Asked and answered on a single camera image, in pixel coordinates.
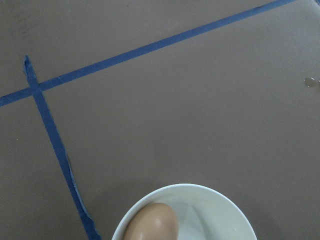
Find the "white ceramic bowl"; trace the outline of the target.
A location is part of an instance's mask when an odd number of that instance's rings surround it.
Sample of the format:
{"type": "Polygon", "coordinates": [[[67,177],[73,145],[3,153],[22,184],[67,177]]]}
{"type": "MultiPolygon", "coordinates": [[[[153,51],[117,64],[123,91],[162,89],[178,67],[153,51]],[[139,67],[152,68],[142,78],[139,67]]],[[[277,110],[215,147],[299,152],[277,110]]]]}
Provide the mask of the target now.
{"type": "Polygon", "coordinates": [[[169,205],[177,215],[180,240],[255,240],[243,212],[223,194],[198,184],[161,187],[142,197],[119,222],[112,239],[121,240],[138,211],[154,203],[169,205]]]}

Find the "brown egg from bowl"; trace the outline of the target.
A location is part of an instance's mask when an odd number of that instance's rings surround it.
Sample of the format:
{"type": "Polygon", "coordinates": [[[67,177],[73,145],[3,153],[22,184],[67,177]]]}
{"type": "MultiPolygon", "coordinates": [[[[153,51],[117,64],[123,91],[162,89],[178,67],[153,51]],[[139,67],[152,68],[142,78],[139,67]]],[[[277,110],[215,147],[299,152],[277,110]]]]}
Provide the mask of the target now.
{"type": "Polygon", "coordinates": [[[176,240],[179,220],[165,203],[152,203],[141,208],[127,225],[124,240],[176,240]]]}

